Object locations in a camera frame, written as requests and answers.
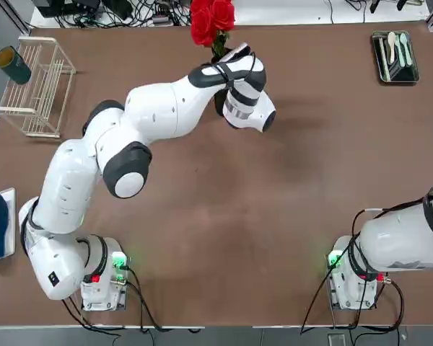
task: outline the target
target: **white spoon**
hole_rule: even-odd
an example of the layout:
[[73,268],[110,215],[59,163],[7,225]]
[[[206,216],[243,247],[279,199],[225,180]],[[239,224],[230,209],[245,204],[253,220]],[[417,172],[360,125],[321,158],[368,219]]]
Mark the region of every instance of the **white spoon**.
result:
[[396,44],[396,47],[398,49],[398,62],[399,62],[399,66],[406,67],[406,64],[404,63],[403,49],[401,48],[401,44],[399,43],[399,36],[396,36],[395,44]]
[[406,34],[403,33],[399,35],[399,40],[404,47],[404,52],[406,53],[407,66],[412,66],[412,58],[411,58],[411,53],[409,52],[409,48],[407,46],[408,40]]
[[396,34],[391,31],[388,33],[387,37],[388,46],[390,46],[390,64],[395,62],[395,42],[396,42]]

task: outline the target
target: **tray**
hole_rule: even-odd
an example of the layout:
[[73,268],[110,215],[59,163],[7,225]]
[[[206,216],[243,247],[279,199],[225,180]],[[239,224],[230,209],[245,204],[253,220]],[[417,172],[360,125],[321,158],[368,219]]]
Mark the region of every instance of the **tray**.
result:
[[407,31],[396,30],[393,31],[396,35],[405,34],[408,38],[408,50],[411,55],[412,65],[401,67],[398,60],[397,48],[395,47],[395,61],[389,64],[386,58],[386,40],[390,31],[374,31],[372,33],[371,41],[374,47],[375,57],[377,59],[378,73],[380,80],[389,84],[415,84],[419,81],[419,69],[412,47],[411,36]]

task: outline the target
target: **red rose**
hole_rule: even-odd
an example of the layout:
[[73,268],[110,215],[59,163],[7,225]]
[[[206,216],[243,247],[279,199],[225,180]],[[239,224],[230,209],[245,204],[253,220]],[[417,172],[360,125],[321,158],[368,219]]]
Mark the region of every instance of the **red rose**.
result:
[[211,46],[217,37],[217,29],[211,18],[210,8],[204,7],[192,13],[191,37],[197,45]]
[[209,9],[213,0],[194,0],[191,3],[191,14],[197,13],[202,9]]
[[218,30],[230,31],[234,27],[234,6],[231,0],[214,0],[211,15]]

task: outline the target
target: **wire dish rack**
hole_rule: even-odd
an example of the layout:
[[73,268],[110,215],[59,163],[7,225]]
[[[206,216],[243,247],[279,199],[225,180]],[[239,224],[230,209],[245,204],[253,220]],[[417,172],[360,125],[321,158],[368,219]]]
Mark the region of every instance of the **wire dish rack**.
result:
[[51,37],[22,36],[18,51],[31,77],[24,85],[8,80],[0,101],[0,116],[26,136],[59,138],[76,69]]

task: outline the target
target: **white robotic arm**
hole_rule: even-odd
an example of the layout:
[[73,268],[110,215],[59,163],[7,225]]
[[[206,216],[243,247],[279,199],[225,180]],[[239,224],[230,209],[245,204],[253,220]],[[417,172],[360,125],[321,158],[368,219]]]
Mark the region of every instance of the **white robotic arm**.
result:
[[433,269],[433,188],[423,198],[382,210],[350,241],[340,237],[329,254],[329,265],[344,254],[331,272],[331,296],[340,309],[368,309],[378,273]]
[[236,128],[263,132],[276,116],[263,88],[266,72],[242,45],[210,66],[199,66],[173,83],[140,86],[127,96],[125,109],[116,101],[101,102],[82,129],[83,138],[63,142],[51,160],[40,197],[19,211],[22,245],[35,275],[50,299],[64,299],[79,287],[85,308],[115,309],[120,287],[115,281],[111,238],[77,239],[95,185],[103,178],[117,198],[131,198],[147,180],[159,139],[190,133],[210,99],[227,93],[220,110]]

